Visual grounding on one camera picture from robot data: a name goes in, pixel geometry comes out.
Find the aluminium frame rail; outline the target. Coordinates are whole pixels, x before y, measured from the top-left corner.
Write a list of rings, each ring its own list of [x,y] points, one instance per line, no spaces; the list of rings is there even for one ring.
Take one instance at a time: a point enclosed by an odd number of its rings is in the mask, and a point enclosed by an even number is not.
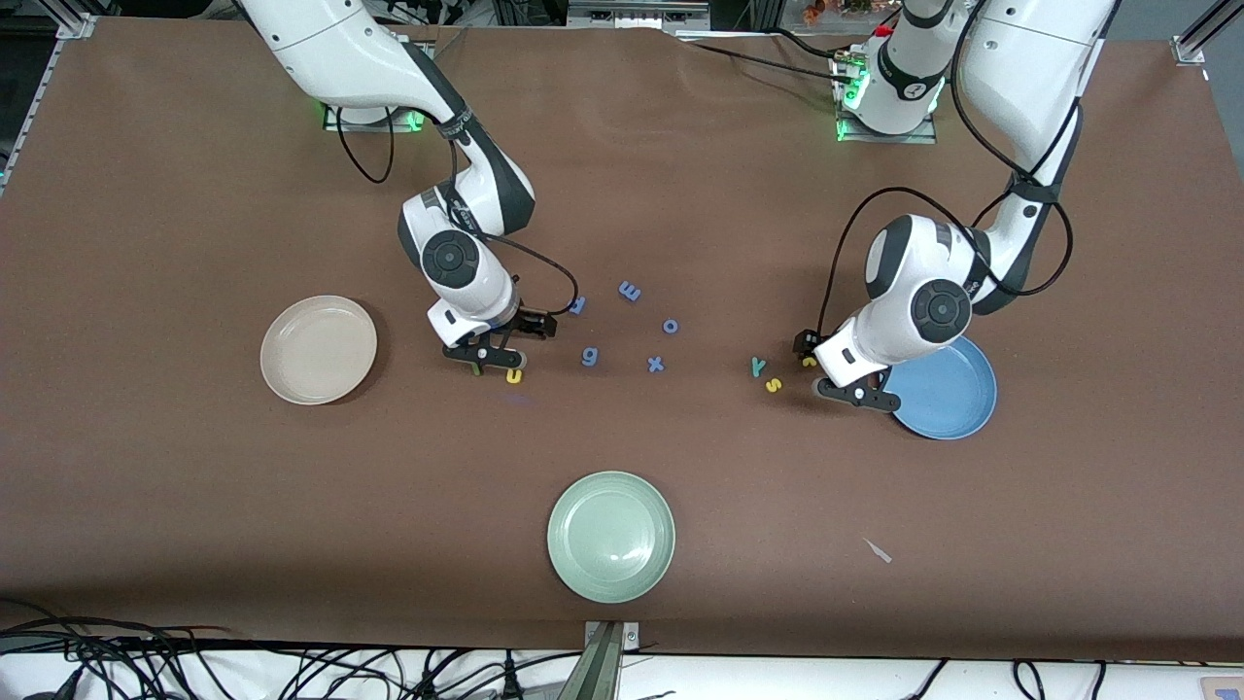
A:
[[[1173,36],[1171,50],[1178,66],[1204,65],[1204,50],[1232,27],[1237,19],[1244,17],[1244,0],[1213,0],[1194,22]]]
[[[42,14],[0,17],[0,196],[17,172],[66,45],[90,37],[100,19],[85,0],[32,1]]]

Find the blue plate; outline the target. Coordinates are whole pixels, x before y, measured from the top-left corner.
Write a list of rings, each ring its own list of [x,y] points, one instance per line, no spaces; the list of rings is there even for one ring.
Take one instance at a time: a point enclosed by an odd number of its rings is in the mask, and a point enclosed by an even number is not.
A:
[[[977,434],[998,403],[991,363],[965,334],[931,356],[891,368],[884,390],[898,395],[893,417],[901,425],[937,441]]]

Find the beige brown plate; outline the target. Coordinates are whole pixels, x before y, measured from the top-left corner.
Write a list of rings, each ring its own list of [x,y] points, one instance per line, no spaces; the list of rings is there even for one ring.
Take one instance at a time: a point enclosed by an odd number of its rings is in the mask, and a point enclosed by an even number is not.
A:
[[[260,372],[267,389],[294,404],[338,402],[373,367],[378,332],[368,311],[340,296],[302,298],[262,334]]]

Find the grey metal bracket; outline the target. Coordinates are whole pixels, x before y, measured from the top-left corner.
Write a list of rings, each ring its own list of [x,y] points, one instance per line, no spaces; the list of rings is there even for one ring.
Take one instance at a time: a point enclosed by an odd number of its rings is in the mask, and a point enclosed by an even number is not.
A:
[[[639,623],[591,620],[586,624],[582,681],[573,700],[617,700],[622,661],[627,652],[639,652]]]

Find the green plate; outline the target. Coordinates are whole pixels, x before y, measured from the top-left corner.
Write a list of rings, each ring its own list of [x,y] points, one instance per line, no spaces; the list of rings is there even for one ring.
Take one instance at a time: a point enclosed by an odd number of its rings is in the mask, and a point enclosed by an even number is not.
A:
[[[671,568],[671,504],[633,472],[591,472],[570,484],[551,510],[546,548],[573,594],[617,606],[651,592]]]

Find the brown table cover sheet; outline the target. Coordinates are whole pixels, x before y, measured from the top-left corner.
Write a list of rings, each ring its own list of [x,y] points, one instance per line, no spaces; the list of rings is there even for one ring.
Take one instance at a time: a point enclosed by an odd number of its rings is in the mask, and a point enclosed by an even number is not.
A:
[[[649,29],[470,29],[438,58],[532,179],[518,239],[587,298],[519,385],[443,358],[401,251],[435,133],[374,187],[245,22],[66,45],[0,196],[0,596],[264,642],[572,648],[618,619],[658,652],[1244,656],[1244,182],[1164,44],[1103,50],[1074,259],[970,325],[1000,398],[963,441],[819,399],[791,351],[862,198],[969,219],[1005,187],[950,108],[935,145],[840,143],[814,80]],[[377,354],[294,404],[260,347],[315,296],[363,306]],[[617,606],[546,548],[605,471],[675,523]]]

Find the grey metal frame piece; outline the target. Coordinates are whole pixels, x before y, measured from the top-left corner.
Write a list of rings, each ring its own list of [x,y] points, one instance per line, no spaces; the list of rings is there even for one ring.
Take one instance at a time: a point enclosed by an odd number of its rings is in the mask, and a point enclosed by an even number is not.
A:
[[[710,31],[708,0],[569,0],[569,29]]]

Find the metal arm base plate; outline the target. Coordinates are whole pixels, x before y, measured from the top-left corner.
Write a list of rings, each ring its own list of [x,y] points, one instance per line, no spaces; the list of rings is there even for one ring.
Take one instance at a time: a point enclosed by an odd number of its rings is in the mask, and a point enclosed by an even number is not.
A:
[[[412,108],[369,107],[350,108],[320,102],[323,109],[323,131],[394,134],[417,133],[427,124],[427,117]]]
[[[932,112],[945,77],[908,75],[884,50],[837,52],[830,61],[837,139],[933,145]]]

